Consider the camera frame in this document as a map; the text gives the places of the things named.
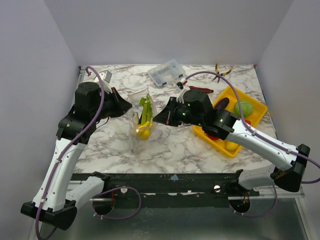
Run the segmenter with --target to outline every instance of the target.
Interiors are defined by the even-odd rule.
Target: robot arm
[[[96,123],[105,118],[116,118],[125,114],[132,105],[125,101],[114,87],[109,87],[108,80],[111,73],[107,72],[103,81],[104,101]],[[26,202],[21,207],[21,213],[36,218],[39,206],[41,206],[39,220],[66,230],[74,221],[77,209],[93,196],[104,190],[105,182],[109,176],[94,172],[83,184],[67,193],[69,181],[72,177],[76,163],[90,136],[96,130],[96,124],[72,144],[65,154],[58,160],[58,156],[71,141],[88,126],[96,115],[101,102],[101,88],[93,82],[81,83],[75,91],[75,103],[70,112],[58,124],[57,140],[54,154],[44,178],[44,181],[32,201]],[[47,183],[49,185],[45,199],[43,198]]]
[[[178,98],[170,97],[166,107],[153,121],[173,127],[182,123],[201,126],[206,134],[242,145],[269,160],[272,164],[267,167],[242,170],[238,184],[244,189],[277,185],[290,192],[299,191],[307,161],[292,152],[308,156],[310,148],[281,142],[252,126],[251,133],[237,115],[224,109],[214,109],[206,93],[197,89],[183,90]],[[275,147],[268,140],[290,149],[291,153]]]

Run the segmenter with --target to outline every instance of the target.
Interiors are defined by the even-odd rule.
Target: white wall
[[[44,0],[80,65],[256,64],[293,0]]]
[[[257,75],[278,137],[304,143],[320,163],[320,1],[295,0],[264,52]],[[320,177],[308,164],[304,180]],[[304,185],[314,225],[320,226],[320,183]]]
[[[43,0],[2,0],[0,29],[0,239],[25,240],[79,69]]]

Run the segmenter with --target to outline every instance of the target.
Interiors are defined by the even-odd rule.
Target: yellow handle pliers
[[[231,67],[228,71],[223,72],[223,73],[220,73],[220,72],[219,72],[219,69],[218,69],[218,63],[215,65],[215,72],[216,72],[217,74],[220,74],[221,76],[225,76],[225,75],[229,74],[229,73],[231,72],[231,70],[232,70],[232,67]],[[218,79],[218,83],[219,83],[220,77],[215,76],[215,78],[214,78],[212,81],[214,81],[215,79]]]

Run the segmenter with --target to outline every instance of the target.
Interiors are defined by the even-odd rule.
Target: screw
[[[126,192],[128,192],[128,188],[121,188],[120,191],[125,194]]]
[[[219,193],[221,191],[221,187],[219,185],[215,185],[213,189],[216,193]]]

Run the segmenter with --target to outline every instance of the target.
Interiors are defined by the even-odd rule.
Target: eggplant
[[[213,108],[214,109],[225,109],[230,103],[229,98],[222,98]]]

